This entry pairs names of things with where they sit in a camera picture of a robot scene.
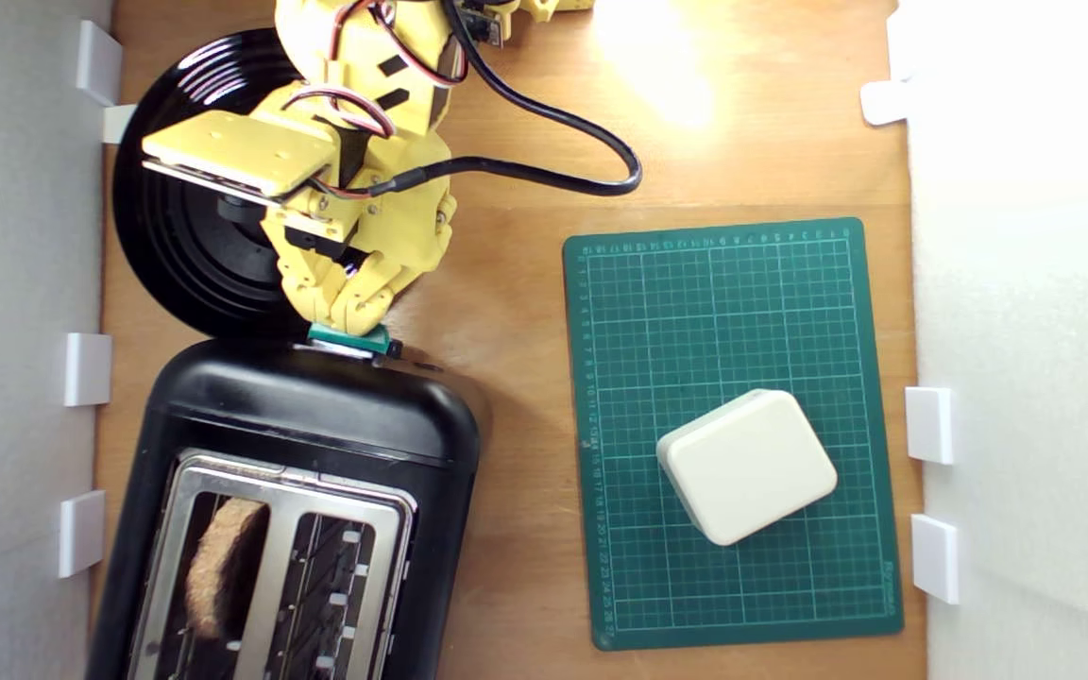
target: white bracket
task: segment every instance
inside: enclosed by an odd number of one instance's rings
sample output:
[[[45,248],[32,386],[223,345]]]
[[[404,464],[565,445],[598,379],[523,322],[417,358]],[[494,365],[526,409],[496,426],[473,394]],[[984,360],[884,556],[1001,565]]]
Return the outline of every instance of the white bracket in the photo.
[[[918,12],[900,5],[886,22],[889,34],[889,81],[867,83],[860,89],[863,120],[868,125],[888,125],[910,118],[912,89],[907,83],[918,73]]]
[[[120,99],[120,73],[125,49],[95,22],[83,20],[78,30],[77,87],[103,107]]]
[[[895,81],[867,83],[858,90],[863,104],[863,120],[868,125],[888,125],[910,118],[910,91],[912,86]]]
[[[111,335],[70,333],[65,339],[65,406],[111,400]]]
[[[120,144],[125,137],[125,129],[128,129],[128,121],[133,120],[136,111],[136,103],[103,109],[103,144]]]
[[[107,495],[91,491],[61,500],[61,537],[58,540],[57,576],[70,578],[103,559],[103,524]]]
[[[925,514],[912,520],[914,585],[949,605],[960,604],[959,531]]]
[[[951,447],[951,391],[905,387],[905,436],[910,457],[954,465]]]

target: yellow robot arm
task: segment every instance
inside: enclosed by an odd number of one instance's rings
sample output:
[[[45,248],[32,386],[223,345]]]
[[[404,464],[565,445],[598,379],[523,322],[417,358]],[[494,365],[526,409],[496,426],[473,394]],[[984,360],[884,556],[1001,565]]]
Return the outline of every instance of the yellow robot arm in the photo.
[[[435,131],[475,54],[453,26],[500,26],[487,35],[497,44],[517,10],[547,21],[593,4],[453,2],[276,0],[276,33],[301,81],[249,116],[207,111],[143,140],[147,168],[268,206],[262,230],[284,293],[310,322],[366,335],[440,267],[456,199],[447,173],[426,170],[450,159]],[[416,180],[391,186],[406,176]]]

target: white wall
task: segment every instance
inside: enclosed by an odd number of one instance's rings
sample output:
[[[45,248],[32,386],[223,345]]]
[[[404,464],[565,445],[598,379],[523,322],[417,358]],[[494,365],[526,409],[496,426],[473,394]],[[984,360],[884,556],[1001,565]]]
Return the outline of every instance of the white wall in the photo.
[[[61,499],[90,490],[95,412],[61,406],[67,332],[99,324],[102,109],[74,89],[79,18],[0,0],[0,679],[82,675],[86,576],[57,580]]]
[[[955,391],[932,680],[1088,679],[1088,0],[905,0],[919,382]]]

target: cutting mat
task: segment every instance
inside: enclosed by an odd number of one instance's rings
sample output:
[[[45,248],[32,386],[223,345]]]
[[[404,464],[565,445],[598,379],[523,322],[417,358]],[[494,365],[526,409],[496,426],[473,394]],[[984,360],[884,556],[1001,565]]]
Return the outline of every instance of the cutting mat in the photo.
[[[577,236],[565,271],[595,645],[898,632],[863,224]],[[758,387],[798,397],[838,490],[718,547],[691,524],[655,445]]]

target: yellow plastic part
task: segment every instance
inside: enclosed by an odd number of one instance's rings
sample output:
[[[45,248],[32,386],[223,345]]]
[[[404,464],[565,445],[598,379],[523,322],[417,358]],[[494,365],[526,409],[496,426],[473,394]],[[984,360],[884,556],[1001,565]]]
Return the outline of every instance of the yellow plastic part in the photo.
[[[169,166],[197,169],[284,197],[337,158],[338,135],[294,133],[225,111],[207,111],[148,135],[141,150]]]
[[[385,74],[381,64],[400,52],[367,5],[350,14],[344,29],[336,30],[338,11],[350,3],[276,0],[276,33],[304,82],[272,91],[249,116],[202,113],[150,135],[143,149],[163,163],[184,164],[254,186],[267,197],[280,197],[281,206],[269,208],[262,230],[275,249],[290,305],[308,321],[367,335],[401,289],[440,267],[453,237],[456,198],[445,176],[401,193],[359,199],[305,185],[307,177],[317,176],[338,186],[341,168],[351,166],[351,159],[341,159],[344,137],[336,129],[351,125],[338,118],[329,98],[299,99],[285,108],[294,94],[308,86],[346,87],[372,102],[405,91],[401,103],[385,109],[397,133],[388,139],[374,135],[368,140],[361,168],[349,177],[349,189],[450,158],[435,132],[448,111],[449,89],[437,87],[412,65]],[[509,14],[515,10],[547,21],[558,10],[592,4],[591,0],[512,0],[489,5],[486,11],[500,14],[503,33],[509,38]],[[442,5],[418,1],[391,5],[396,12],[393,30],[401,44],[436,73],[457,75],[459,47]],[[362,115],[349,103],[339,107]],[[317,246],[306,249],[293,244],[289,232],[297,233],[297,244],[308,239]],[[344,248],[367,255],[351,275],[319,251],[337,254]]]

